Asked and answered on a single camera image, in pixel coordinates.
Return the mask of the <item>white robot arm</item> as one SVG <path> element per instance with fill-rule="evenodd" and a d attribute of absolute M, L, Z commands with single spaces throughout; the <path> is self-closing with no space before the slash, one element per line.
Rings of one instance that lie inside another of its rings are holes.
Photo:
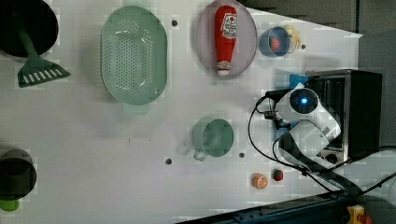
<path fill-rule="evenodd" d="M 305 168 L 341 189 L 346 196 L 367 194 L 395 203 L 396 152 L 382 149 L 357 161 L 337 166 L 318 156 L 340 133 L 332 114 L 316 93 L 299 84 L 276 103 L 276 118 L 294 126 L 279 137 L 283 160 Z"/>

